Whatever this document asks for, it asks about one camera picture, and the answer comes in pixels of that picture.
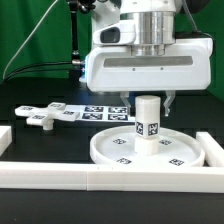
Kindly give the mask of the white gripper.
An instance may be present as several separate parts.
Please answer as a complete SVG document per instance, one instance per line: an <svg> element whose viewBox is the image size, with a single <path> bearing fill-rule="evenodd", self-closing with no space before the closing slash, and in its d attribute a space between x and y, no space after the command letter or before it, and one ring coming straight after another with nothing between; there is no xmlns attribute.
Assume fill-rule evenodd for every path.
<svg viewBox="0 0 224 224"><path fill-rule="evenodd" d="M91 91L121 92L132 115L125 91L166 91L164 115L169 116L175 90L206 89L211 82L211 38L177 39L162 56L133 56L130 46L97 47L86 59L85 74Z"/></svg>

